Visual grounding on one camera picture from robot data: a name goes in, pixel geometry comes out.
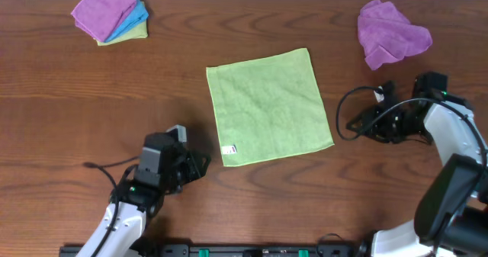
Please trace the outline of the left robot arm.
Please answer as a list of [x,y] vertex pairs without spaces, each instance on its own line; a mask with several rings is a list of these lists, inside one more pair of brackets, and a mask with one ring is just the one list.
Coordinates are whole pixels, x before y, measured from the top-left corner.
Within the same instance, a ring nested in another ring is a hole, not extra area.
[[140,255],[131,246],[161,210],[165,196],[180,193],[184,185],[206,175],[210,157],[189,150],[187,142],[187,130],[182,125],[147,135],[141,153],[121,163],[129,166],[119,181],[114,180],[108,169],[120,162],[83,164],[104,173],[112,191],[101,222],[78,256]]

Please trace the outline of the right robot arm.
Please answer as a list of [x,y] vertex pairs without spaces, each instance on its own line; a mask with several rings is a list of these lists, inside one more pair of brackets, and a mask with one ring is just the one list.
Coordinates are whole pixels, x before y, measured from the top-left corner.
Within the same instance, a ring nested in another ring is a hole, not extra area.
[[405,101],[398,100],[391,81],[370,90],[377,103],[350,120],[346,129],[385,144],[418,135],[435,145],[442,169],[411,221],[377,231],[356,254],[485,256],[487,211],[468,203],[487,202],[487,144],[468,100],[449,93],[448,77],[438,72],[418,75]]

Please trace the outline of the green microfibre cloth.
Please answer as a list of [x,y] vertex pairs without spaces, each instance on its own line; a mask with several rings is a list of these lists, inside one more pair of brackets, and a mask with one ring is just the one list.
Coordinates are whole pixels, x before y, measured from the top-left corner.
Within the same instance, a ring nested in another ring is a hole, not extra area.
[[314,153],[333,146],[306,48],[208,67],[226,167]]

